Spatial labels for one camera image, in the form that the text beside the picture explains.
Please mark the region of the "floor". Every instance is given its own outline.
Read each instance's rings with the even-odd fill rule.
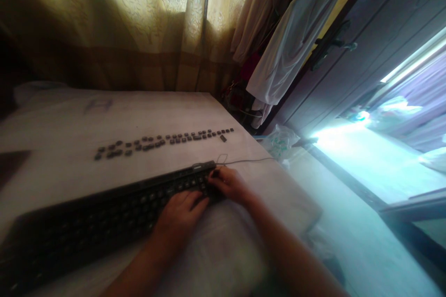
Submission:
[[[379,215],[303,148],[289,173],[323,208],[317,225],[352,297],[443,296]]]
[[[360,123],[335,119],[315,146],[387,204],[444,188],[446,174],[421,165],[419,151]]]

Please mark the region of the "door handle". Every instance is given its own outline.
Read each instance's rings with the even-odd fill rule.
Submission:
[[[345,43],[345,41],[340,39],[350,25],[351,22],[349,20],[345,21],[334,33],[327,32],[323,38],[315,41],[317,47],[313,50],[310,58],[308,59],[308,61],[311,62],[310,64],[312,64],[310,67],[311,71],[317,70],[322,65],[324,59],[334,47],[348,49],[350,51],[356,50],[358,43]]]

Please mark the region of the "black keyboard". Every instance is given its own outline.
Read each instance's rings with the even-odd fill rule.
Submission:
[[[146,237],[178,192],[200,190],[210,204],[223,200],[207,183],[215,167],[195,164],[18,217],[0,247],[0,296],[22,295]]]

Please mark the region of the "patterned curtain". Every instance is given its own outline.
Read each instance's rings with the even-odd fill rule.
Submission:
[[[0,0],[0,30],[45,80],[217,96],[237,71],[230,44],[243,3]]]

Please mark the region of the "left hand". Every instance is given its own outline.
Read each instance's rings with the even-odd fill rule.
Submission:
[[[171,265],[189,241],[209,203],[209,198],[205,198],[192,209],[202,195],[199,191],[177,193],[161,213],[147,247],[159,251],[157,255],[163,265]]]

